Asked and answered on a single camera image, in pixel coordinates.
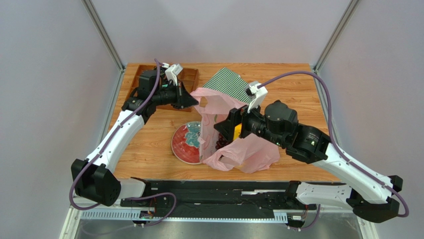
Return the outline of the pink plastic bag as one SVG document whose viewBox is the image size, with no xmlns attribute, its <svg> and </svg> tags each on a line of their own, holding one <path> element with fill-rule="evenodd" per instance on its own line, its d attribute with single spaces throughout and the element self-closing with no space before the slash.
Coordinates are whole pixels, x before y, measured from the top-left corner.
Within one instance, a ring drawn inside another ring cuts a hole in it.
<svg viewBox="0 0 424 239">
<path fill-rule="evenodd" d="M 194 106 L 202 117 L 198 138 L 201 163 L 220 171 L 236 168 L 244 173 L 254 173 L 269 169 L 279 161 L 278 146 L 253 134 L 217 148 L 219 136 L 214 125 L 225 120 L 231 109 L 246 105 L 245 102 L 208 88 L 198 88 L 191 92 L 191 96 L 198 101 L 202 98 L 207 100 L 204 107 Z"/>
</svg>

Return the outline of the yellow banana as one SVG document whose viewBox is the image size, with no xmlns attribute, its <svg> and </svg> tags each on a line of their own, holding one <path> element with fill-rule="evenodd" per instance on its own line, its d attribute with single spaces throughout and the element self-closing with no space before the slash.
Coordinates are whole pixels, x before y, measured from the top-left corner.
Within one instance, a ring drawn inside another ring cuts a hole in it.
<svg viewBox="0 0 424 239">
<path fill-rule="evenodd" d="M 242 124 L 241 123 L 234 127 L 233 140 L 236 140 L 237 138 L 240 137 L 241 130 L 242 130 Z"/>
</svg>

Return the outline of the purple grape bunch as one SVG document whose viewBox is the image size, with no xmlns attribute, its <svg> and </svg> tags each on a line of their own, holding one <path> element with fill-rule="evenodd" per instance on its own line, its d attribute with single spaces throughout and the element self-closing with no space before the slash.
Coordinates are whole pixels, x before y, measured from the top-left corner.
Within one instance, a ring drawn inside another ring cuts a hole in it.
<svg viewBox="0 0 424 239">
<path fill-rule="evenodd" d="M 215 143 L 215 148 L 218 150 L 218 149 L 221 149 L 221 148 L 223 148 L 223 147 L 225 147 L 229 144 L 230 144 L 230 142 L 227 141 L 221 133 L 219 133 L 218 139 Z"/>
</svg>

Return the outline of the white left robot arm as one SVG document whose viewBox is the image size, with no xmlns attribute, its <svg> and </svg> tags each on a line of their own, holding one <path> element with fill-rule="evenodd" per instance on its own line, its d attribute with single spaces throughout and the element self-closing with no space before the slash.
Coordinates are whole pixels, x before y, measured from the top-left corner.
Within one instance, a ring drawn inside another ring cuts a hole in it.
<svg viewBox="0 0 424 239">
<path fill-rule="evenodd" d="M 71 196 L 104 206 L 111 206 L 120 199 L 143 197 L 147 187 L 145 180 L 118 179 L 113 173 L 124 150 L 158 106 L 170 105 L 181 110 L 199 103 L 178 78 L 182 70 L 180 64 L 160 63 L 139 75 L 138 85 L 131 90 L 106 137 L 85 159 L 73 162 Z"/>
</svg>

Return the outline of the wooden compartment tray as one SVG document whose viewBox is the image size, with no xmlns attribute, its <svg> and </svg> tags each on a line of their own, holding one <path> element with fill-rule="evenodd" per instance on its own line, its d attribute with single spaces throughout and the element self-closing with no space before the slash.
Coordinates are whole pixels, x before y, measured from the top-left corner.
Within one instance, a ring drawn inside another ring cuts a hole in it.
<svg viewBox="0 0 424 239">
<path fill-rule="evenodd" d="M 152 64 L 138 64 L 137 65 L 137 70 L 136 71 L 130 71 L 130 74 L 132 76 L 132 80 L 130 81 L 130 86 L 128 88 L 128 92 L 127 95 L 125 97 L 125 101 L 126 102 L 129 98 L 130 98 L 130 94 L 133 92 L 134 89 L 136 89 L 136 87 L 138 87 L 139 85 L 139 76 L 147 70 L 155 70 L 154 65 Z M 197 87 L 198 87 L 198 83 L 199 83 L 199 70 L 195 69 L 195 68 L 184 68 L 177 76 L 177 78 L 179 80 L 181 80 L 185 86 L 185 89 L 187 90 L 188 93 L 191 93 L 192 91 L 194 91 Z"/>
</svg>

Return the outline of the patterned fruit plate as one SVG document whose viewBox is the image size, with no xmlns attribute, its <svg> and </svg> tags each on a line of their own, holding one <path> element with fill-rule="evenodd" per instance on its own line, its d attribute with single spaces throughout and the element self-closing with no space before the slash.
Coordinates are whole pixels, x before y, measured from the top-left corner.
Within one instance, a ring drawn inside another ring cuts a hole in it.
<svg viewBox="0 0 424 239">
<path fill-rule="evenodd" d="M 200 131 L 200 121 L 190 121 L 176 129 L 171 139 L 171 150 L 180 161 L 190 165 L 201 164 Z"/>
</svg>

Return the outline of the green striped cloth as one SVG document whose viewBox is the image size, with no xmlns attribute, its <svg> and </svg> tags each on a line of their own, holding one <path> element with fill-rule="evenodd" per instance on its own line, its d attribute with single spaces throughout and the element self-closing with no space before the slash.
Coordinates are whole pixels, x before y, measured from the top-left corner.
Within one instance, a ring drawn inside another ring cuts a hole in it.
<svg viewBox="0 0 424 239">
<path fill-rule="evenodd" d="M 224 67 L 217 71 L 204 85 L 203 88 L 212 89 L 244 103 L 251 99 L 246 94 L 248 83 L 236 72 Z"/>
</svg>

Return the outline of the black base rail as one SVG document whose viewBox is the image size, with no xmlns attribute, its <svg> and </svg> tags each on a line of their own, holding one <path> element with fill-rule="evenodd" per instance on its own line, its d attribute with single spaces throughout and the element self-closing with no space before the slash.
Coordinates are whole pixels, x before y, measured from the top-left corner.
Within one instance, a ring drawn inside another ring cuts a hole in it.
<svg viewBox="0 0 424 239">
<path fill-rule="evenodd" d="M 179 218 L 271 219 L 274 210 L 303 213 L 316 210 L 285 195 L 288 182 L 272 181 L 175 181 L 151 180 L 143 201 L 121 200 L 122 207 L 150 207 L 155 216 L 170 214 Z"/>
</svg>

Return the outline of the aluminium frame post left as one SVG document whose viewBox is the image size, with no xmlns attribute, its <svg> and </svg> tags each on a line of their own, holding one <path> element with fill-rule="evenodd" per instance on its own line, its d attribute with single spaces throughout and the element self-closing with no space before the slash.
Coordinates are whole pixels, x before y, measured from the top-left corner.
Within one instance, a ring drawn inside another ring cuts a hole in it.
<svg viewBox="0 0 424 239">
<path fill-rule="evenodd" d="M 119 53 L 114 46 L 101 18 L 100 15 L 93 3 L 92 0 L 81 0 L 82 4 L 84 5 L 89 17 L 91 18 L 95 28 L 97 29 L 102 41 L 104 42 L 110 56 L 112 57 L 112 60 L 114 61 L 115 65 L 119 69 L 120 72 L 123 72 L 125 70 L 125 64 L 123 63 L 121 57 L 119 56 Z"/>
</svg>

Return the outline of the aluminium frame post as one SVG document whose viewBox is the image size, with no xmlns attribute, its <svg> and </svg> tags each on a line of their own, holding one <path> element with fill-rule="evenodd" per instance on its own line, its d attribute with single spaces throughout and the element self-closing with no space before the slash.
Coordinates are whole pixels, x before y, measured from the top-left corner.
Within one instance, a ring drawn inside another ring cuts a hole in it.
<svg viewBox="0 0 424 239">
<path fill-rule="evenodd" d="M 327 44 L 325 45 L 323 51 L 321 52 L 317 62 L 315 63 L 313 70 L 315 73 L 318 73 L 324 66 L 326 60 L 331 54 L 332 49 L 336 45 L 337 41 L 339 40 L 340 36 L 342 35 L 344 29 L 348 25 L 350 19 L 354 15 L 354 12 L 356 11 L 358 5 L 360 4 L 361 0 L 350 0 L 343 15 L 341 16 L 340 20 L 338 21 L 334 31 L 332 32 Z"/>
<path fill-rule="evenodd" d="M 81 0 L 82 4 L 84 5 L 89 17 L 91 18 L 95 28 L 97 29 L 102 41 L 104 42 L 110 56 L 112 57 L 112 60 L 114 61 L 115 65 L 119 69 L 120 72 L 123 72 L 125 70 L 125 64 L 123 63 L 121 57 L 119 56 L 119 53 L 114 46 L 101 18 L 100 15 L 93 3 L 92 0 Z"/>
</svg>

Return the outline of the aluminium frame post right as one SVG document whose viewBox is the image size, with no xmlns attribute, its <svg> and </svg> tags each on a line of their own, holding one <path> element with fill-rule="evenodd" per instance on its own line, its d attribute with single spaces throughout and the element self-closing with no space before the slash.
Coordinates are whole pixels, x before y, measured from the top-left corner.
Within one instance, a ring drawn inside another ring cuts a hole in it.
<svg viewBox="0 0 424 239">
<path fill-rule="evenodd" d="M 354 15 L 354 12 L 356 11 L 358 5 L 360 4 L 361 0 L 350 0 L 343 15 L 341 16 L 340 20 L 338 21 L 334 31 L 332 32 L 327 44 L 325 45 L 323 51 L 321 52 L 317 62 L 315 63 L 313 70 L 315 73 L 318 73 L 324 66 L 326 60 L 331 54 L 332 49 L 336 45 L 337 41 L 339 40 L 340 36 L 342 35 L 344 29 L 348 25 L 350 19 Z"/>
</svg>

